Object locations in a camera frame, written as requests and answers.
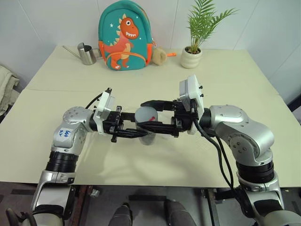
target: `teal backpack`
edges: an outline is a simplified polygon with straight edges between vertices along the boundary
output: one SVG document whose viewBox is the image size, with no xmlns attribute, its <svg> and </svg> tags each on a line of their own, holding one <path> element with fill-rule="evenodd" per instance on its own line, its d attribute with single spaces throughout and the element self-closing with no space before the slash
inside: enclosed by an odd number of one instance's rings
<svg viewBox="0 0 301 226">
<path fill-rule="evenodd" d="M 113 70 L 145 67 L 152 54 L 151 26 L 145 11 L 130 0 L 108 6 L 99 20 L 98 45 Z"/>
</svg>

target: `beige tabletop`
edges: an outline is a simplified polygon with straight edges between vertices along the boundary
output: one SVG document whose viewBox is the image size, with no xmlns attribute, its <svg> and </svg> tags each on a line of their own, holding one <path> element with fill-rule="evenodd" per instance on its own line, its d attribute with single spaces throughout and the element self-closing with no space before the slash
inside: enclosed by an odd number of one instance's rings
<svg viewBox="0 0 301 226">
<path fill-rule="evenodd" d="M 280 185 L 301 186 L 301 127 L 244 50 L 205 50 L 199 67 L 191 70 L 181 68 L 177 56 L 163 66 L 116 72 L 101 60 L 85 66 L 57 47 L 0 124 L 0 181 L 38 182 L 53 133 L 68 108 L 85 106 L 111 87 L 115 105 L 134 112 L 147 100 L 176 99 L 179 82 L 194 73 L 204 86 L 205 107 L 239 106 L 272 130 Z M 168 112 L 159 114 L 160 121 L 170 117 Z M 118 138 L 117 143 L 110 139 L 88 135 L 77 163 L 76 184 L 226 187 L 215 148 L 199 134 L 182 133 L 179 138 L 158 134 L 151 146 L 138 139 Z M 225 149 L 236 171 L 231 150 Z"/>
</svg>

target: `dinosaur print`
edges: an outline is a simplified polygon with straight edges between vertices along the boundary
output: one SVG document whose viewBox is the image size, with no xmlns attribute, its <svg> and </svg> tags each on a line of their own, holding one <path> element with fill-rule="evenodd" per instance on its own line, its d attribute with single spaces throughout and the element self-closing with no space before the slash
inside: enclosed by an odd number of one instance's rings
<svg viewBox="0 0 301 226">
<path fill-rule="evenodd" d="M 139 35 L 139 30 L 134 24 L 133 20 L 123 14 L 122 19 L 119 19 L 120 25 L 117 27 L 120 31 L 116 31 L 119 38 L 116 38 L 114 45 L 103 45 L 104 51 L 108 53 L 113 52 L 131 52 L 131 48 L 134 45 L 129 41 L 136 39 Z M 128 68 L 127 62 L 129 60 L 129 54 L 115 54 L 111 56 L 111 68 L 120 70 L 121 66 L 117 63 L 122 60 L 122 66 Z"/>
</svg>

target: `screw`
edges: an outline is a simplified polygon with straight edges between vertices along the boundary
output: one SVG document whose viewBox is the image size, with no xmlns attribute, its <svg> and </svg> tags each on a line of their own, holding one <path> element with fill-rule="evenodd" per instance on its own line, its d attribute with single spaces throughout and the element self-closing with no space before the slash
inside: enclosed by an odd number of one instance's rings
<svg viewBox="0 0 301 226">
<path fill-rule="evenodd" d="M 96 198 L 96 197 L 99 196 L 99 193 L 100 192 L 98 190 L 93 189 L 92 192 L 91 192 L 91 194 L 90 194 L 90 196 L 93 197 L 93 198 Z"/>
</svg>

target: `wall tile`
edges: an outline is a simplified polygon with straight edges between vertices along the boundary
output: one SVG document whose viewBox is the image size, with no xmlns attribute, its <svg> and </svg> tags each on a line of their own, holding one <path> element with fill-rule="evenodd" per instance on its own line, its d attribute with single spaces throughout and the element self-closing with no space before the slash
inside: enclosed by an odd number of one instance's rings
<svg viewBox="0 0 301 226">
<path fill-rule="evenodd" d="M 99 12 L 96 0 L 20 0 L 42 41 L 56 45 L 80 42 L 97 47 Z"/>
<path fill-rule="evenodd" d="M 116 0 L 98 0 L 99 11 L 102 13 Z M 176 0 L 135 0 L 146 12 L 152 36 L 159 46 L 169 48 L 174 28 Z"/>
<path fill-rule="evenodd" d="M 257 0 L 215 0 L 214 3 L 218 13 L 230 8 L 237 8 L 239 11 L 236 15 L 225 18 L 216 27 L 212 37 L 203 43 L 202 48 L 233 49 L 256 6 Z M 191 5 L 194 4 L 194 0 L 179 0 L 172 48 L 183 48 L 184 46 L 190 45 L 187 15 L 189 14 Z"/>
<path fill-rule="evenodd" d="M 261 0 L 235 49 L 248 49 L 270 78 L 299 42 L 300 0 Z"/>
<path fill-rule="evenodd" d="M 301 45 L 269 80 L 286 104 L 301 94 Z"/>
<path fill-rule="evenodd" d="M 0 1 L 0 64 L 15 72 L 24 88 L 51 53 L 17 0 Z"/>
<path fill-rule="evenodd" d="M 299 14 L 299 18 L 300 18 L 300 42 L 301 42 L 301 3 L 300 3 L 300 14 Z"/>
</svg>

